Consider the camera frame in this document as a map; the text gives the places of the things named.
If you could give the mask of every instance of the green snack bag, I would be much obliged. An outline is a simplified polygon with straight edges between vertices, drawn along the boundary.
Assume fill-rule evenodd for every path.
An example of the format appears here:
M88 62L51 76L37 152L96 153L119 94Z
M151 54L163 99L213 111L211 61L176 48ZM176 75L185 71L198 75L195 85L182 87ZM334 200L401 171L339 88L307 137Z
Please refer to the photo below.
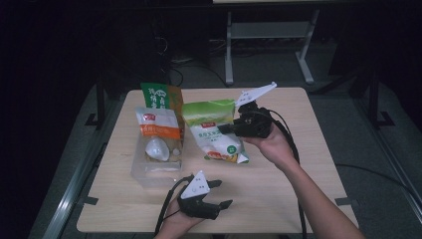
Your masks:
M184 104L182 116L206 159L245 163L249 157L242 140L233 133L223 134L218 125L233 123L235 102L219 100Z
M184 121L181 115L183 96L178 87L158 83L141 83L145 104L147 108L173 110L177 117L180 135L183 140Z

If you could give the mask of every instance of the person's arm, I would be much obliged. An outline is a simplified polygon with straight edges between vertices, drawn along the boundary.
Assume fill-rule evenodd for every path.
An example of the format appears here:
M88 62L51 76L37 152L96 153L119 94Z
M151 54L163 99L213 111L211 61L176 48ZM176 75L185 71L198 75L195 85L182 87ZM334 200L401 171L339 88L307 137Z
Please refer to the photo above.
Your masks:
M285 137L273 124L267 138L242 138L255 145L292 184L316 238L364 238L359 229L319 189L293 157Z
M176 239L186 234L193 226L202 222L203 218L189 217L179 211L179 204L173 199L168 205L161 229L154 239Z

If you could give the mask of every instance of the plastic bag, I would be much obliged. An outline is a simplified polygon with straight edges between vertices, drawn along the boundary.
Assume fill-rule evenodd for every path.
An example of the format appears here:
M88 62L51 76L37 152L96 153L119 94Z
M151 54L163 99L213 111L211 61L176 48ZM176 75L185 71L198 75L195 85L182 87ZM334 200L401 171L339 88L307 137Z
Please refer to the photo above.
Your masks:
M172 110L136 108L145 157L149 161L180 161L182 141Z
M242 140L233 133L222 134L218 125L233 123L235 102L219 100L184 104L182 116L196 143L206 153L205 159L248 162Z

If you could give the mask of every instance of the metal stand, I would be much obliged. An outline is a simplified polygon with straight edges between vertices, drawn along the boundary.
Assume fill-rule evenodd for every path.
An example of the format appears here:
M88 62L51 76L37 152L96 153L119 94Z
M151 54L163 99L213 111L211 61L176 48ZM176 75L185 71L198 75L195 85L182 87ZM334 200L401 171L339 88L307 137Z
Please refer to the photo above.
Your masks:
M90 114L85 125L96 126L96 129L100 129L106 118L106 106L105 106L105 89L103 87L102 78L97 80L97 120L94 120L96 114Z
M314 10L311 21L304 22L260 22L260 23L233 23L232 13L227 15L227 48L226 48L226 84L233 85L233 65L231 55L232 39L257 38L304 38L305 43L296 56L307 84L313 84L314 78L305 60L311 38L317 23L319 10Z
M379 129L380 126L394 125L394 121L391 119L387 112L380 112L384 117L384 120L378 120L378 91L379 91L379 79L376 73L376 68L373 66L375 60L368 61L351 71L347 75L331 82L330 84L314 91L309 92L310 95L323 95L341 84L355 79L353 85L349 89L348 93L352 98L362 98L365 91L369 88L369 102L367 116L373 127Z

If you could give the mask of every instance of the gray carpet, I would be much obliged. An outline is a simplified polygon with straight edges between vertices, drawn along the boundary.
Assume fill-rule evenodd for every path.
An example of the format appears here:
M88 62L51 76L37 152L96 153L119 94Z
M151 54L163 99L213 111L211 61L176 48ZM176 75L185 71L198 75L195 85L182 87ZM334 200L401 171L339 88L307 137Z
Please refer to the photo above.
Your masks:
M316 90L328 84L333 76L328 75L329 64L335 50L335 44L313 44L307 56L316 83L305 84L294 55L297 46L286 46L277 53L260 53L247 58L235 58L233 63L235 84L233 88L259 87L272 81L279 87L301 87L307 91ZM222 57L211 58L209 69L200 63L192 62L175 68L171 80L174 85L187 88L225 88L224 61ZM408 173L419 192L422 191L422 134L398 104L392 92L383 85L380 87L381 111L388 112L396 126L386 126L374 131L362 113L362 102L354 100L346 93L350 83L325 96L310 96L316 117L325 136L327 145L335 163L361 166L396 178L391 163L378 143L378 136L386 139L401 165ZM49 194L40 210L30 238L41 238L50 223L60 199L71 180L76 165L85 158L87 150L96 144L100 148L107 142L113 123L124 101L107 100L107 118L109 123L103 127L103 138L98 139L99 131L92 126L85 126L91 113L96 112L96 91L87 96L84 105L63 153L61 163L52 182ZM416 217L408 203L404 190L377 174L339 166L338 172L362 232L367 238L422 238L421 221ZM82 201L88 194L95 177L94 169L82 190L80 200L75 207L62 238L151 238L150 234L94 234L78 232L76 223L82 210Z

